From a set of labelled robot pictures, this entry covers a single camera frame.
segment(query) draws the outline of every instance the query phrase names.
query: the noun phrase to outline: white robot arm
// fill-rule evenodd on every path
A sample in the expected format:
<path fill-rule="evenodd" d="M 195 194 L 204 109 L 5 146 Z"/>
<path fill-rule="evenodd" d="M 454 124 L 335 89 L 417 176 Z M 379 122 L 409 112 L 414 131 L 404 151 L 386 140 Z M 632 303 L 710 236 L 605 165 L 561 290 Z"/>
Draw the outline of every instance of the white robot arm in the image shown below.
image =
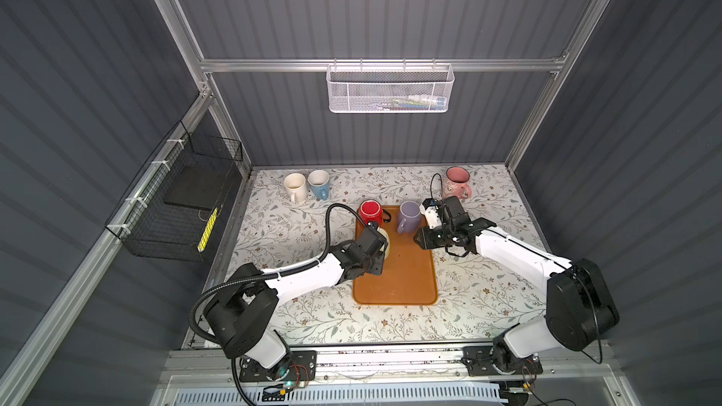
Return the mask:
<path fill-rule="evenodd" d="M 599 268 L 588 260 L 572 262 L 524 243 L 485 218 L 472 221 L 458 198 L 424 202 L 428 222 L 414 241 L 421 248 L 463 247 L 517 273 L 546 295 L 546 314 L 506 329 L 494 339 L 490 357 L 501 373 L 517 369 L 523 359 L 554 347 L 582 350 L 619 321 L 617 309 Z M 347 208 L 345 205 L 331 205 Z M 268 322 L 278 306 L 304 293 L 353 280 L 366 273 L 380 275 L 388 241 L 374 223 L 359 239 L 329 245 L 319 256 L 279 269 L 258 270 L 253 264 L 239 267 L 229 281 L 202 295 L 191 310 L 191 329 L 221 345 L 230 359 L 247 356 L 268 370 L 284 376 L 290 351 L 283 339 L 270 332 Z M 250 303 L 243 295 L 253 296 Z M 195 311 L 203 309 L 213 334 L 199 329 Z"/>
<path fill-rule="evenodd" d="M 572 262 L 532 247 L 485 218 L 472 221 L 457 197 L 423 204 L 429 223 L 414 240 L 422 248 L 463 247 L 520 275 L 546 297 L 546 314 L 506 329 L 494 339 L 492 358 L 502 373 L 530 355 L 555 347 L 583 350 L 619 322 L 619 314 L 599 268 Z"/>

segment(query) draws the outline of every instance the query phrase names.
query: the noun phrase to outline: orange tray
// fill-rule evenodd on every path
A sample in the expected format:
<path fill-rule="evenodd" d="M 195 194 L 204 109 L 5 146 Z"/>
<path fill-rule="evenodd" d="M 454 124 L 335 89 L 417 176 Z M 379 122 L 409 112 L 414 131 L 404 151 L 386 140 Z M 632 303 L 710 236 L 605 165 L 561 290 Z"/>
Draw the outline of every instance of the orange tray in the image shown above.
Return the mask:
<path fill-rule="evenodd" d="M 354 299 L 358 304 L 382 306 L 428 306 L 436 302 L 434 257 L 430 249 L 421 249 L 414 243 L 413 233 L 397 233 L 398 205 L 384 205 L 391 213 L 391 221 L 381 228 L 388 232 L 391 253 L 384 261 L 381 276 L 363 275 L 354 280 Z M 422 217 L 421 225 L 426 226 Z M 356 237 L 361 234 L 361 223 L 356 221 Z"/>

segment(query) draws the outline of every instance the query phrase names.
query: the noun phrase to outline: black wire basket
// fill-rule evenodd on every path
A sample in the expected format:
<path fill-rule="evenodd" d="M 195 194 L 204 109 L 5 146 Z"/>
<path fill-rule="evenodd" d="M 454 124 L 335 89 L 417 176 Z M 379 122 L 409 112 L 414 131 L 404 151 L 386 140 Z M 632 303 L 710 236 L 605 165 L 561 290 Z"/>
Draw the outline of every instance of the black wire basket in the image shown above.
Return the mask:
<path fill-rule="evenodd" d="M 141 168 L 105 227 L 136 256 L 198 262 L 214 257 L 243 181 L 242 162 L 240 141 L 186 132 L 165 160 Z M 129 197 L 153 165 L 145 188 Z M 125 220 L 111 223 L 127 202 Z"/>

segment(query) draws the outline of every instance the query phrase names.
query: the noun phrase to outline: aluminum frame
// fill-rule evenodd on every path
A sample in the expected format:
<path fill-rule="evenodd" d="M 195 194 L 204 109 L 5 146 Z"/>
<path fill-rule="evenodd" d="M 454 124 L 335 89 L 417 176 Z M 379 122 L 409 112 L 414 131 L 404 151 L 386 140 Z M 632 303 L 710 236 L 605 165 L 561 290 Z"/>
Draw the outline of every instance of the aluminum frame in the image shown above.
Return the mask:
<path fill-rule="evenodd" d="M 506 166 L 509 167 L 510 171 L 515 171 L 519 166 L 521 158 L 528 149 L 531 140 L 537 134 L 537 130 L 542 125 L 546 113 L 552 107 L 554 100 L 567 81 L 582 50 L 584 50 L 584 46 L 589 40 L 591 33 L 594 32 L 601 15 L 604 13 L 604 10 L 607 9 L 610 1 L 611 0 L 591 0 L 565 50 L 566 57 L 564 66 L 558 73 L 552 74 L 546 86 L 542 89 L 537 103 L 531 110 L 526 122 L 524 122 L 521 132 L 511 148 L 509 157 L 506 159 Z"/>
<path fill-rule="evenodd" d="M 181 3 L 178 0 L 154 0 L 158 10 L 160 11 L 163 21 L 167 25 L 170 35 L 176 42 L 178 51 L 183 56 L 185 65 L 188 67 L 191 76 L 193 76 L 196 86 L 199 91 L 204 91 L 209 88 L 212 95 L 216 98 L 215 103 L 209 109 L 213 121 L 218 126 L 218 130 L 223 138 L 230 138 L 232 140 L 238 140 L 243 143 L 240 138 L 238 130 L 233 124 L 233 120 L 230 117 L 228 108 L 223 102 L 223 98 L 218 90 L 218 86 L 213 80 L 212 76 L 206 74 L 200 66 L 200 60 L 203 59 L 203 52 L 201 47 L 196 40 L 193 31 L 191 30 L 191 24 L 188 23 L 188 19 L 185 17 Z M 243 147 L 243 160 L 244 160 L 244 175 L 250 173 L 251 160 L 246 152 L 246 147 Z"/>
<path fill-rule="evenodd" d="M 521 375 L 468 376 L 460 359 L 463 355 L 462 348 L 469 345 L 490 347 L 492 342 L 488 339 L 475 339 L 452 342 L 299 345 L 292 346 L 291 350 L 318 352 L 316 378 L 311 382 L 316 384 L 424 383 L 470 379 L 493 382 L 522 379 Z M 615 393 L 618 391 L 617 386 L 624 385 L 623 373 L 606 341 L 602 342 L 602 352 L 604 363 L 597 365 L 582 353 L 564 348 L 544 351 L 539 357 L 545 372 L 538 375 L 538 378 L 602 377 L 608 386 L 614 388 L 612 393 Z M 173 404 L 179 389 L 232 385 L 230 361 L 221 350 L 174 350 L 169 352 L 151 404 Z M 618 406 L 637 405 L 619 402 Z"/>
<path fill-rule="evenodd" d="M 334 70 L 434 70 L 451 65 L 455 72 L 557 73 L 564 58 L 539 59 L 202 59 L 205 73 L 324 73 Z"/>
<path fill-rule="evenodd" d="M 154 161 L 165 160 L 177 144 L 173 140 L 182 138 L 185 129 L 194 130 L 198 126 L 211 102 L 212 96 L 208 91 L 199 94 L 182 119 L 183 125 L 176 126 Z M 130 196 L 140 194 L 158 169 L 160 164 L 149 164 L 146 172 L 133 187 Z M 132 207 L 129 201 L 124 202 L 113 217 L 112 223 L 121 223 Z M 40 324 L 13 359 L 12 364 L 5 370 L 5 374 L 0 379 L 0 404 L 20 406 L 25 401 L 121 247 L 120 240 L 112 232 L 104 229 Z"/>

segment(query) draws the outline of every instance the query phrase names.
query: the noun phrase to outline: white vent grille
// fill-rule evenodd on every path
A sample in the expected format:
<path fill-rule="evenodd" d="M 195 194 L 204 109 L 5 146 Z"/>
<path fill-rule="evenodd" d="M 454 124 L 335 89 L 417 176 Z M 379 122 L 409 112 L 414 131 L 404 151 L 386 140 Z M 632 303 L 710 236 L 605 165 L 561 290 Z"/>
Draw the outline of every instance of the white vent grille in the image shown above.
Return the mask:
<path fill-rule="evenodd" d="M 488 401 L 507 403 L 499 397 L 499 386 L 483 382 L 430 382 L 312 385 L 287 395 L 283 401 L 261 401 L 261 387 L 246 389 L 257 404 L 365 404 L 402 401 Z M 233 388 L 179 389 L 176 406 L 246 406 Z"/>
<path fill-rule="evenodd" d="M 454 72 L 429 70 L 338 70 L 329 65 L 329 109 L 334 113 L 444 113 Z"/>

